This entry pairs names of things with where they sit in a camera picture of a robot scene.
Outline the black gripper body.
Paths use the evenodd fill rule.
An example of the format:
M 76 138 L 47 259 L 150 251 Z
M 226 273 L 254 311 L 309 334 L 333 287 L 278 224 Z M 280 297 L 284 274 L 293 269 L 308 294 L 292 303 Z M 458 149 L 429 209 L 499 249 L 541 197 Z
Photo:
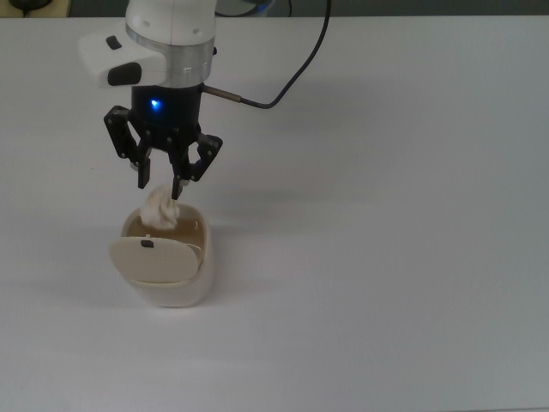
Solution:
M 168 149 L 168 139 L 184 148 L 195 142 L 201 131 L 199 112 L 202 86 L 131 88 L 130 123 L 138 136 L 153 148 Z

